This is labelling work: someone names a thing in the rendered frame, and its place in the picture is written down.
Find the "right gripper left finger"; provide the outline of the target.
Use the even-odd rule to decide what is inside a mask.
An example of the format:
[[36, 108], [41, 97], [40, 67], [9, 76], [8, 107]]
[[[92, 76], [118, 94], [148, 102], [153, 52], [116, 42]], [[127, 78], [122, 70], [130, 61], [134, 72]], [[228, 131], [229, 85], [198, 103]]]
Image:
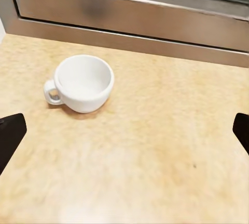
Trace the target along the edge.
[[0, 175], [27, 133], [23, 113], [0, 118]]

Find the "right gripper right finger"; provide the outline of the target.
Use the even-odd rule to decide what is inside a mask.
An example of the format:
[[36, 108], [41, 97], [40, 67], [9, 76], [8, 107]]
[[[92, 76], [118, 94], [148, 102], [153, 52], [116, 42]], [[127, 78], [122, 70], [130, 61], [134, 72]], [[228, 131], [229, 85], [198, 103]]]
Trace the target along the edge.
[[232, 130], [249, 155], [249, 115], [237, 113]]

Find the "coffee cup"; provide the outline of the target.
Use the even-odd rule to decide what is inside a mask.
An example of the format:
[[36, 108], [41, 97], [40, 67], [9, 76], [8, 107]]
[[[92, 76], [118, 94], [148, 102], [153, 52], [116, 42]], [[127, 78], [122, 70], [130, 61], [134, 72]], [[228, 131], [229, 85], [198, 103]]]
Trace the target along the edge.
[[[88, 55], [72, 56], [56, 68], [54, 79], [44, 84], [50, 104], [66, 104], [74, 111], [89, 113], [98, 109], [113, 90], [115, 76], [102, 59]], [[50, 92], [56, 90], [57, 95]]]

